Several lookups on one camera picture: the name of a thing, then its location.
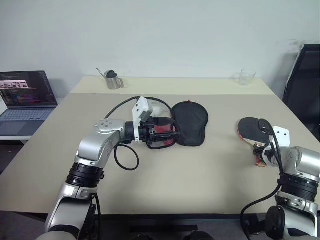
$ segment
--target dark floor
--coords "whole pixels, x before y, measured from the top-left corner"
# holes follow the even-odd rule
[[[23,147],[19,142],[0,142],[0,174]],[[44,223],[13,212],[0,211],[0,240],[34,240],[44,233]],[[209,233],[215,240],[246,240],[239,220],[184,220],[163,222],[155,220],[104,220],[102,240],[132,240],[141,226],[185,226]],[[148,233],[154,240],[182,240],[190,232],[172,231]],[[267,240],[264,233],[252,236],[253,240]]]

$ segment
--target black chair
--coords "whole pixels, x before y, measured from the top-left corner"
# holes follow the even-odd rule
[[[320,142],[320,44],[305,44],[301,49],[283,102]]]

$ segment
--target clear drinking glass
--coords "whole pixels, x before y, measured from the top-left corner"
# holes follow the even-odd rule
[[[241,69],[241,73],[238,81],[239,85],[241,86],[250,85],[253,82],[255,75],[256,75],[256,71],[253,69],[247,69],[247,68]]]

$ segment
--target laptop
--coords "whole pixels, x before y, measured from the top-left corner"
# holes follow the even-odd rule
[[[0,95],[0,136],[32,136],[58,105],[44,71],[0,72]]]

